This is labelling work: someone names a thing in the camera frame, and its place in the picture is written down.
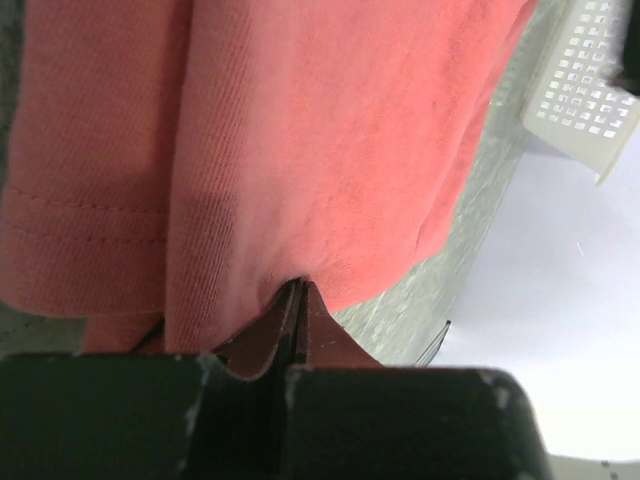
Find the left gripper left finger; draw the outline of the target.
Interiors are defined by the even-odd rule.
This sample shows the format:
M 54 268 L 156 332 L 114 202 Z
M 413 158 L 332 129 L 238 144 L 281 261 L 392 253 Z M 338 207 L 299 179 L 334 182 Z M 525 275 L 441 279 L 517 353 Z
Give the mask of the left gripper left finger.
M 213 354 L 231 375 L 252 381 L 262 377 L 280 349 L 288 356 L 296 331 L 300 304 L 300 281 L 287 282 L 267 311 Z

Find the red t shirt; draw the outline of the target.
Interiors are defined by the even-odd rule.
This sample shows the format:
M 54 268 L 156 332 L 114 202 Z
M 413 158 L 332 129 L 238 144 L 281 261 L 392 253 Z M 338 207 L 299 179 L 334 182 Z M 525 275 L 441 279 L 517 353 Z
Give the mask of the red t shirt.
M 445 245 L 532 1 L 29 1 L 1 297 L 212 349 L 306 277 L 331 311 Z

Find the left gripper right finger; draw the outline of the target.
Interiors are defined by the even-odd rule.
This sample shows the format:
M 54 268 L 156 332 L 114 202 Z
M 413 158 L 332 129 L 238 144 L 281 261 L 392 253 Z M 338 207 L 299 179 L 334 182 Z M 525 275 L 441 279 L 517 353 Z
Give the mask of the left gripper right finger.
M 382 367 L 331 316 L 317 285 L 309 281 L 302 283 L 297 319 L 297 363 L 329 369 Z

